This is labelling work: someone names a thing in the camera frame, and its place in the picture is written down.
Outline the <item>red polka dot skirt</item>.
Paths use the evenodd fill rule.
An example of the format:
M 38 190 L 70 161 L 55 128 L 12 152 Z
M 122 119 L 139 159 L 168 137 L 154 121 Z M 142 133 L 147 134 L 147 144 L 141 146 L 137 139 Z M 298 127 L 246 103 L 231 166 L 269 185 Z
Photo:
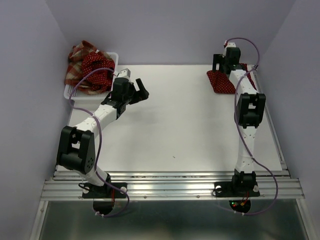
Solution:
M 209 70 L 206 72 L 210 85 L 216 94 L 232 95 L 235 94 L 235 86 L 230 82 L 225 73 L 219 71 L 213 72 Z
M 102 94 L 111 90 L 115 62 L 109 55 L 105 55 L 101 51 L 90 52 L 83 59 L 81 70 L 84 77 L 98 70 L 83 81 L 88 86 L 88 95 Z

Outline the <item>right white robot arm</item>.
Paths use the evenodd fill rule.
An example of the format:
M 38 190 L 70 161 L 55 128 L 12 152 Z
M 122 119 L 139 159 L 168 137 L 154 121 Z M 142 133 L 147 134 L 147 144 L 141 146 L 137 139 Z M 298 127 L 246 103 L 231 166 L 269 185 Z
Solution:
M 250 73 L 240 64 L 241 50 L 234 42 L 225 44 L 222 54 L 213 55 L 212 70 L 226 74 L 235 87 L 234 121 L 239 134 L 238 157 L 230 181 L 214 184 L 216 197 L 260 195 L 253 161 L 257 128 L 263 120 L 266 96 L 249 79 Z

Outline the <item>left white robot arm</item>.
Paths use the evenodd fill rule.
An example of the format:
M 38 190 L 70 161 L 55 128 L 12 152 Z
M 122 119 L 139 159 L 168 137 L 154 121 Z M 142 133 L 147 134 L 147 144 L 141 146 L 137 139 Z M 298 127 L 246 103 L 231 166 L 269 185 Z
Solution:
M 98 167 L 101 146 L 96 151 L 95 139 L 102 143 L 102 130 L 116 121 L 126 110 L 127 105 L 133 105 L 149 98 L 142 80 L 136 79 L 138 89 L 128 77 L 114 79 L 112 91 L 100 103 L 94 113 L 75 126 L 65 126 L 61 130 L 56 163 L 68 170 L 74 171 L 84 178 L 90 187 L 87 191 L 95 191 L 100 197 L 106 197 L 115 187 L 111 184 L 108 173 Z

